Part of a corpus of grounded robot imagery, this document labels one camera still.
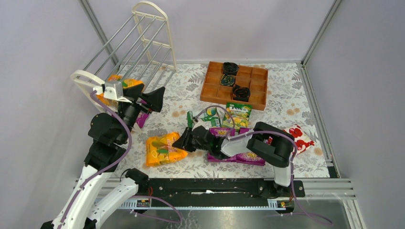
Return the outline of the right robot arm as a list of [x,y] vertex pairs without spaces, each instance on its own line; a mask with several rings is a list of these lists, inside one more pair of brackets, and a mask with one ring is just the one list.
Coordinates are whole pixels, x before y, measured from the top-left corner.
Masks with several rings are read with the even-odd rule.
[[274,182],[284,187],[290,186],[293,179],[292,160],[298,150],[291,134],[264,122],[257,122],[253,129],[235,136],[215,136],[195,124],[193,128],[187,127],[171,146],[188,152],[204,150],[216,159],[252,152],[273,166]]

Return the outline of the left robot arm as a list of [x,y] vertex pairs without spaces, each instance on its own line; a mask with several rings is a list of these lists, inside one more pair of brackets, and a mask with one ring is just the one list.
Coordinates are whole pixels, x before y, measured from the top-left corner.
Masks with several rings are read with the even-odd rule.
[[88,135],[93,143],[68,202],[55,219],[42,224],[43,229],[99,229],[128,198],[140,190],[146,191],[148,176],[133,168],[113,191],[95,202],[103,185],[131,149],[131,130],[139,113],[162,110],[165,87],[150,93],[143,93],[143,87],[142,83],[127,89],[119,86],[123,101],[118,103],[116,112],[98,99],[97,89],[90,94],[105,112],[95,115],[90,123]]

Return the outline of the green yellow candy bag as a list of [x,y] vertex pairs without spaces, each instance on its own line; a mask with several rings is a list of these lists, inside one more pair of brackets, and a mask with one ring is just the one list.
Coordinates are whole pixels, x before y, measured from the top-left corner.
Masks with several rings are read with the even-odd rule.
[[239,131],[240,128],[248,128],[252,106],[228,102],[226,104],[227,113],[224,114],[222,127],[228,127]]

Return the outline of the orange mango candy bag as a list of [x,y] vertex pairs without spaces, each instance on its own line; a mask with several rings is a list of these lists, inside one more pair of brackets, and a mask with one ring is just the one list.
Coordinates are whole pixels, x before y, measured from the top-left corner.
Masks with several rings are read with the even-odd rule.
[[186,158],[188,153],[185,150],[172,146],[179,138],[178,132],[149,137],[146,140],[146,166],[156,167]]

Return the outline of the green candy bag white label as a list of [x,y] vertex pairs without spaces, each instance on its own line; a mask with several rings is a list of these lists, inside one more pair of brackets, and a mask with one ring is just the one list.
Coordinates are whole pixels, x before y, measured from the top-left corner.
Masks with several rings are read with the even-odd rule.
[[216,107],[205,110],[199,118],[204,121],[207,129],[221,127],[221,119]]

